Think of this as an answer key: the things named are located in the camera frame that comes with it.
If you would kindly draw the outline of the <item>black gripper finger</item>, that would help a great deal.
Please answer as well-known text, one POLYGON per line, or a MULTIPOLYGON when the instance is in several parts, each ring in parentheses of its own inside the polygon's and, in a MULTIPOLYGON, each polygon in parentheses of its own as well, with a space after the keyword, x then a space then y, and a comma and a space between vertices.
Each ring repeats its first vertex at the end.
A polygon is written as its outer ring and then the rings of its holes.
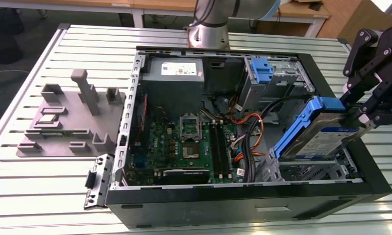
POLYGON ((362 104, 358 119, 365 128, 392 124, 392 62, 370 62, 358 72, 358 94, 373 95, 362 104))
POLYGON ((357 103, 362 98, 358 94, 358 72, 370 62, 378 63, 377 48, 381 35, 371 29, 362 29, 357 35, 343 70, 343 74, 349 80, 343 88, 345 94, 341 100, 347 106, 357 103))

